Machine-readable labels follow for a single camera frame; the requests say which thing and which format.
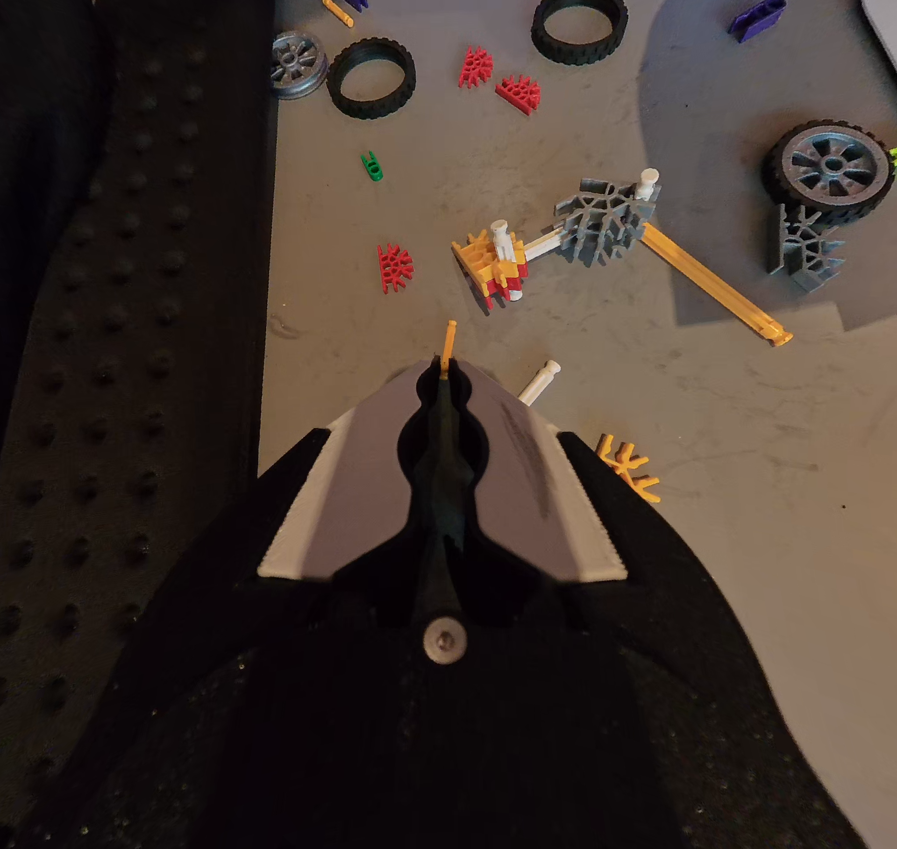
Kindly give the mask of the toy wheel with black tyre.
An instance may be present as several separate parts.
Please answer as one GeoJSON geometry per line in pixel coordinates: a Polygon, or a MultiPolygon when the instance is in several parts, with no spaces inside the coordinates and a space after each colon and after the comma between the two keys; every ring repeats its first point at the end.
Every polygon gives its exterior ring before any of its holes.
{"type": "Polygon", "coordinates": [[[820,227],[844,227],[871,214],[891,191],[884,145],[846,121],[815,120],[787,131],[768,150],[762,183],[790,215],[800,208],[820,227]]]}

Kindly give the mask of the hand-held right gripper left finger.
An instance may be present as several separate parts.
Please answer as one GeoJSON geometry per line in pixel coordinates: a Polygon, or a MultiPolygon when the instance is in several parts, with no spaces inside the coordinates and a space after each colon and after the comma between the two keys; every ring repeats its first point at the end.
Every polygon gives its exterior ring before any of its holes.
{"type": "Polygon", "coordinates": [[[329,579],[405,527],[412,487],[398,443],[420,408],[417,383],[428,367],[410,366],[329,425],[258,576],[329,579]]]}

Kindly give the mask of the red ridged connector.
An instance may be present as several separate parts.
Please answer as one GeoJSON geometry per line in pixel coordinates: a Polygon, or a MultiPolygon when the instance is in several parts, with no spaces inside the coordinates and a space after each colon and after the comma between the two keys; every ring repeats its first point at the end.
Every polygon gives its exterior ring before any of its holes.
{"type": "Polygon", "coordinates": [[[398,243],[378,245],[377,264],[384,294],[388,294],[389,291],[398,294],[399,290],[405,289],[413,278],[413,259],[409,251],[398,243]]]}

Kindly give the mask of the silver wheel hub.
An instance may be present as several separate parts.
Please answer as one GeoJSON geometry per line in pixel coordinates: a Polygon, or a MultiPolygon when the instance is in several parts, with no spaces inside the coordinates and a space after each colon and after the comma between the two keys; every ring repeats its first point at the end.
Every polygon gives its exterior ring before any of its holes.
{"type": "Polygon", "coordinates": [[[280,100],[306,97],[326,81],[329,63],[320,39],[307,31],[275,37],[272,45],[271,87],[280,100]]]}

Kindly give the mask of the purple connector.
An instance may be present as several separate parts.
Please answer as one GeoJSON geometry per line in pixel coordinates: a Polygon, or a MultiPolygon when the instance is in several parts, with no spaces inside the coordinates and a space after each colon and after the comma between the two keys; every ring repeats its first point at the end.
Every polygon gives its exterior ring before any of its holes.
{"type": "Polygon", "coordinates": [[[738,14],[726,32],[738,43],[745,43],[777,25],[787,4],[786,0],[763,0],[738,14]]]}

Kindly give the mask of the yellow half-round connector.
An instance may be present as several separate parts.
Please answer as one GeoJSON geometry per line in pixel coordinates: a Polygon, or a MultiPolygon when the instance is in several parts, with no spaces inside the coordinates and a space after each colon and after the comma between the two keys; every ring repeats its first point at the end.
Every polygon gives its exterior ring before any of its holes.
{"type": "Polygon", "coordinates": [[[601,434],[596,448],[599,459],[622,478],[643,500],[651,504],[659,504],[661,498],[653,492],[653,489],[659,484],[660,479],[646,473],[636,473],[636,470],[648,463],[648,457],[636,454],[635,445],[632,442],[621,442],[616,449],[612,445],[613,435],[601,434]]]}

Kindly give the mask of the red toothed connector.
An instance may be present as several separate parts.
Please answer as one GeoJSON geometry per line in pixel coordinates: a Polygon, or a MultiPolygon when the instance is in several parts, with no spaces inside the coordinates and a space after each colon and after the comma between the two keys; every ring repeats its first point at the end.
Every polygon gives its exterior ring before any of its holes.
{"type": "Polygon", "coordinates": [[[508,77],[502,79],[496,84],[495,92],[500,98],[527,116],[532,115],[541,103],[542,91],[540,85],[532,78],[524,75],[520,75],[518,78],[508,77]]]}
{"type": "Polygon", "coordinates": [[[491,54],[480,46],[468,46],[458,77],[459,88],[475,88],[487,83],[492,75],[494,61],[491,54]]]}

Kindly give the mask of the long yellow rod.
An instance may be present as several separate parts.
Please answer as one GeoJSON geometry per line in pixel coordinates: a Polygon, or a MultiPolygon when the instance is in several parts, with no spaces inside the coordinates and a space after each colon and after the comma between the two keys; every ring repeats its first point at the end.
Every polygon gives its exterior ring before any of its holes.
{"type": "Polygon", "coordinates": [[[686,276],[690,282],[733,313],[752,331],[768,341],[771,346],[780,347],[793,338],[793,334],[781,323],[737,292],[650,223],[645,224],[641,241],[675,270],[686,276]]]}

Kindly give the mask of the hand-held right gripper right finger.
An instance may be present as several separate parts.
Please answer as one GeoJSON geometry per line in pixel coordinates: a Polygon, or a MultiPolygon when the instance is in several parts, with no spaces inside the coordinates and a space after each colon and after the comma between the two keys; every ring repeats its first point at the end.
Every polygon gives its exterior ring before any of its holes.
{"type": "Polygon", "coordinates": [[[463,492],[461,557],[560,584],[622,582],[627,570],[558,430],[472,364],[452,360],[463,492]]]}

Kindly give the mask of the orange plastic connector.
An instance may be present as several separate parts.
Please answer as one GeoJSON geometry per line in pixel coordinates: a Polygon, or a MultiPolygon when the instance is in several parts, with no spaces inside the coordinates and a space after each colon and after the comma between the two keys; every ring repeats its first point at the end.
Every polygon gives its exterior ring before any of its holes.
{"type": "MultiPolygon", "coordinates": [[[[528,263],[523,253],[524,243],[521,239],[516,238],[514,232],[510,232],[510,234],[513,236],[515,251],[520,263],[520,277],[526,279],[528,263]]],[[[491,232],[483,229],[478,235],[468,234],[466,241],[465,245],[453,242],[451,248],[472,287],[484,299],[482,286],[493,279],[492,265],[496,262],[491,232]]]]}

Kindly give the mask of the black rubber tyre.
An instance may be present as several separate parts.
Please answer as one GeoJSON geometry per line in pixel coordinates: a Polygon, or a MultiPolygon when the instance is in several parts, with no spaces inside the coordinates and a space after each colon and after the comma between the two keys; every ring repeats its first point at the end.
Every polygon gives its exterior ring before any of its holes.
{"type": "Polygon", "coordinates": [[[541,0],[534,11],[531,38],[545,58],[566,66],[590,65],[618,49],[628,21],[629,11],[623,0],[541,0]],[[582,44],[567,43],[553,36],[546,25],[548,18],[571,7],[585,7],[603,14],[612,26],[611,33],[601,40],[582,44]]]}
{"type": "Polygon", "coordinates": [[[362,121],[384,118],[405,106],[413,95],[416,88],[413,57],[406,47],[392,39],[361,39],[335,57],[327,74],[327,88],[333,104],[342,114],[362,121]],[[346,77],[352,70],[373,60],[387,60],[396,64],[403,71],[401,84],[391,93],[375,100],[360,101],[346,96],[342,92],[346,77]]]}

